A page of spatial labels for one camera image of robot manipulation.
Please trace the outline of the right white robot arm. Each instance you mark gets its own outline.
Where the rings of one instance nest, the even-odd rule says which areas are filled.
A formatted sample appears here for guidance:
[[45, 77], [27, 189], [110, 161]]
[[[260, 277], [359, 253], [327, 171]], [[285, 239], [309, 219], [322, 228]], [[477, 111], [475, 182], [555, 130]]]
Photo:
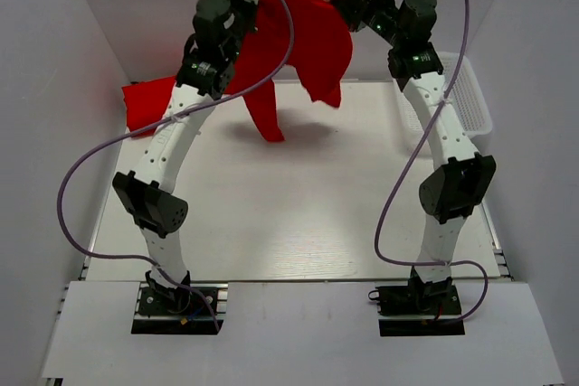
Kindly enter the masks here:
[[432, 42], [437, 0], [332, 0], [350, 32], [365, 27], [391, 46], [388, 70], [422, 126], [417, 149], [428, 146], [433, 171], [419, 187], [426, 215], [418, 259], [408, 263], [410, 305], [422, 313], [441, 302], [451, 285], [451, 263], [460, 231], [496, 172], [495, 159], [473, 145], [449, 102], [454, 84]]

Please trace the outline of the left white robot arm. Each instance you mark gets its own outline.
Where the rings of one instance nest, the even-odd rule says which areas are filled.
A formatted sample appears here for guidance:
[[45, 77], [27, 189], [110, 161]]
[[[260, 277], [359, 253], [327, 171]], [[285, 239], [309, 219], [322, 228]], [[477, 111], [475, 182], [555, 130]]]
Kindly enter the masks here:
[[206, 105], [222, 97], [234, 76], [242, 41], [253, 30], [259, 0], [198, 0], [194, 32], [185, 42], [182, 65], [164, 115], [134, 168], [116, 173], [113, 188], [146, 241], [155, 264], [147, 283], [160, 293], [170, 312], [180, 313], [191, 302], [186, 286], [179, 229], [188, 212], [186, 201], [174, 196], [176, 178], [201, 125], [211, 114]]

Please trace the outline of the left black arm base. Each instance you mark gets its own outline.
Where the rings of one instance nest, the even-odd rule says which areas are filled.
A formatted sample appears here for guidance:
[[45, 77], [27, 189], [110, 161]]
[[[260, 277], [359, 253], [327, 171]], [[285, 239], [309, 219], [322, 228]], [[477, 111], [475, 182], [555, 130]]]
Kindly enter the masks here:
[[204, 301], [188, 293], [185, 300], [172, 303], [147, 284], [138, 291], [132, 320], [133, 335], [218, 335]]

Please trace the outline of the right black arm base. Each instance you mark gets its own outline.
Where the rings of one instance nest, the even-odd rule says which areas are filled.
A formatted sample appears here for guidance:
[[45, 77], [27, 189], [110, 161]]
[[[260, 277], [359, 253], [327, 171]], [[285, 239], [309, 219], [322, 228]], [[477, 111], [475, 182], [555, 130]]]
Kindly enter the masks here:
[[380, 286], [368, 293], [377, 305], [381, 337], [434, 337], [465, 335], [457, 288], [443, 296], [417, 302], [407, 286]]

